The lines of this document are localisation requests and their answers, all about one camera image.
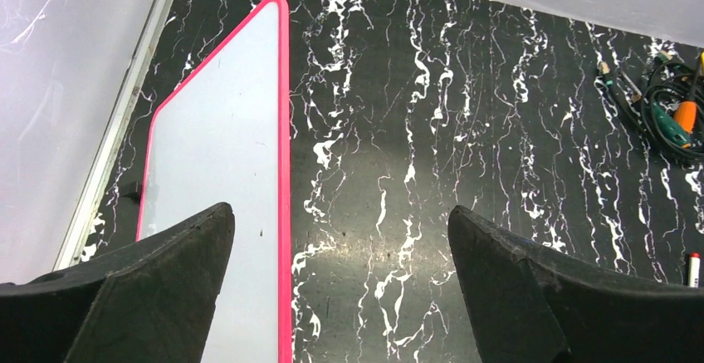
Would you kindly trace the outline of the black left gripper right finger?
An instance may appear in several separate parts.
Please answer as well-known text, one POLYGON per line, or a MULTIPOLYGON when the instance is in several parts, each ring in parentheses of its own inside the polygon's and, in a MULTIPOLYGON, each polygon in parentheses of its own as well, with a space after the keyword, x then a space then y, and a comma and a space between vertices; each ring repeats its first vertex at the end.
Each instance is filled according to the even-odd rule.
POLYGON ((447 236, 485 362, 700 362, 703 291, 625 275, 463 206, 447 236))

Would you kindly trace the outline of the pink framed whiteboard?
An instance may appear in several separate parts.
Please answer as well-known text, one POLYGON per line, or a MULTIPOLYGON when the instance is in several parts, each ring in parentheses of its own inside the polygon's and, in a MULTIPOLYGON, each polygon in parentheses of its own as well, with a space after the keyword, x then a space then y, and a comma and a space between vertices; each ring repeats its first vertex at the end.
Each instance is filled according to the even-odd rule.
POLYGON ((149 127, 137 239, 216 203, 235 218, 206 362, 292 359, 289 14, 258 3, 149 127))

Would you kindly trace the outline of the white red whiteboard marker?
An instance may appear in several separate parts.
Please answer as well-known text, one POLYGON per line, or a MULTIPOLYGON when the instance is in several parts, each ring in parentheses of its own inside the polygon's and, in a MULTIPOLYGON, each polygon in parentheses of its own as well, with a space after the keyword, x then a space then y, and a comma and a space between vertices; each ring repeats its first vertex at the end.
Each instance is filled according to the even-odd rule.
POLYGON ((690 253, 687 263, 687 285, 698 288, 700 282, 701 257, 699 253, 690 253))

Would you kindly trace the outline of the aluminium table edge rail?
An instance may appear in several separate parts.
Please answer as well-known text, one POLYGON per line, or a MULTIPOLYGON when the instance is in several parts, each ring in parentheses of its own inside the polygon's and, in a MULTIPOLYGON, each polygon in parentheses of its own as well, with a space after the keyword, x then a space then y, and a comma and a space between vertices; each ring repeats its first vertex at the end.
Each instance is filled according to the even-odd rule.
POLYGON ((149 64, 159 43, 172 1, 152 0, 151 2, 110 113, 110 120, 105 127, 100 147, 95 154, 70 226, 53 265, 54 271, 71 267, 81 261, 81 251, 86 245, 91 224, 99 210, 112 165, 134 112, 139 91, 148 73, 149 64))

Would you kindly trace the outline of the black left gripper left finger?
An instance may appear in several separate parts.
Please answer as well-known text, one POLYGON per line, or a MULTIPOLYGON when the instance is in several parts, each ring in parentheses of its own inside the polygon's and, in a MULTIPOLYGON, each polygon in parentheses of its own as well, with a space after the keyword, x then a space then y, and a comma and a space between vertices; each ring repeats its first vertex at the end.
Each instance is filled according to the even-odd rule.
POLYGON ((4 362, 198 362, 235 235, 218 203, 137 243, 1 286, 4 362))

